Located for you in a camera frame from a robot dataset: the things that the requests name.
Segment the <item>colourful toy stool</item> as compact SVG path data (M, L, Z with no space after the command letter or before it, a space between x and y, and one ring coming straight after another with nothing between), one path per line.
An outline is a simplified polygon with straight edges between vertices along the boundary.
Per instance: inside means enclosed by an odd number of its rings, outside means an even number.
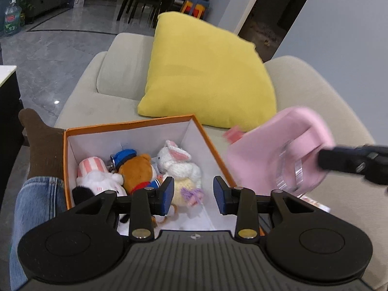
M206 0L185 0L180 12L202 20L209 6Z

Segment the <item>orange cardboard box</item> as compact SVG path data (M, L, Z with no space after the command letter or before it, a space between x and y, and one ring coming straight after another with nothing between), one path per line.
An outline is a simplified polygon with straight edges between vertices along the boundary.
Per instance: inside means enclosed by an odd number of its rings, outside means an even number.
M213 195L213 179L235 182L202 125L194 116L111 123L65 131L65 199L73 208L87 188L131 195L161 186L173 177L172 203L154 216L154 231L216 231L235 228Z

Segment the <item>brown bear plush blue hat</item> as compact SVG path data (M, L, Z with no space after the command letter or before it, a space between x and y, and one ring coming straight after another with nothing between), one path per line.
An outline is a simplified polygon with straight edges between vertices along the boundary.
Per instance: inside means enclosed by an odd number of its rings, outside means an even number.
M125 149L111 155L111 171L122 175L123 187L128 195L142 188L159 188L161 185L150 155L138 155L134 149Z

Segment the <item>yellow pillow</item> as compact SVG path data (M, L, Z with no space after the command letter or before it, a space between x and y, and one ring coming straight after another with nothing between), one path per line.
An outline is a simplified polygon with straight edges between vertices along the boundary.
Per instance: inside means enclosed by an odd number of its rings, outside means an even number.
M277 102L253 43L167 12L158 17L137 112L154 118L194 114L202 125L250 131L276 114Z

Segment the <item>white knitted bunny plush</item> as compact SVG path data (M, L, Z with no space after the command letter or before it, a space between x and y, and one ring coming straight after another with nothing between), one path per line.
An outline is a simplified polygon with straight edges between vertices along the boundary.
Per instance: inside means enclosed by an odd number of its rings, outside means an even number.
M171 140L166 140L157 155L156 164L163 179L174 179L172 204L193 207L202 203L202 175L200 167L192 162L190 153Z

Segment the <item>beige sofa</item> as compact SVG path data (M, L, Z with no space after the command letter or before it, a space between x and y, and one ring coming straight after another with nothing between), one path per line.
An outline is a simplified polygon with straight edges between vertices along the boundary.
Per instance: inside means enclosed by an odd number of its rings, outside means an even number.
M151 55L152 38L121 33L89 63L57 124L65 126L65 178L27 180L16 200L10 281L13 290L385 290L387 197L371 184L328 177L314 196L325 212L280 191L294 167L320 175L328 143L371 143L353 111L306 62L266 63L285 108L227 145L193 116L141 120L135 96L144 80L118 79L127 45ZM177 139L200 165L204 217L158 238L120 236L96 215L72 207L78 162L128 145L157 151Z

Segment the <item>blue jeans leg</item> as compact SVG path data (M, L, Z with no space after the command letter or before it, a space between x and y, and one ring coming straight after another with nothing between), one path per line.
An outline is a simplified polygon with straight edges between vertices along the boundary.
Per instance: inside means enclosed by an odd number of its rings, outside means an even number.
M11 290L18 290L28 280L17 255L20 239L29 230L55 218L65 210L63 180L57 177L38 176L29 178L24 182L15 204L9 258Z

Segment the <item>water bottle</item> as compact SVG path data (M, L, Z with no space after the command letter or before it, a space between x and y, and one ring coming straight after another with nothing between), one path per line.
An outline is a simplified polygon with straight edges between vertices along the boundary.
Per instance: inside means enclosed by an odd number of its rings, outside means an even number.
M20 31L20 16L22 9L17 4L17 0L11 0L5 10L4 33L13 35Z

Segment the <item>brown sock foot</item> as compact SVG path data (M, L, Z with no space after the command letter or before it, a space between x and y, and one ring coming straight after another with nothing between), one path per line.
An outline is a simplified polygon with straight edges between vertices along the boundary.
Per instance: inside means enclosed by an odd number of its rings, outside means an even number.
M56 177L63 180L65 130L46 125L38 113L31 108L22 109L18 117L26 130L30 145L28 178Z

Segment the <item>pink striped white plush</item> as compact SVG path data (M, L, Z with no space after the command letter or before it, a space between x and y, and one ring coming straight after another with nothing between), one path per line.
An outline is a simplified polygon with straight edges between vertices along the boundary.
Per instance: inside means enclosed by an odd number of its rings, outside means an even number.
M111 173L102 159L92 156L78 164L76 186L92 191L94 195L104 191L115 191L118 196L126 196L124 178L119 173Z

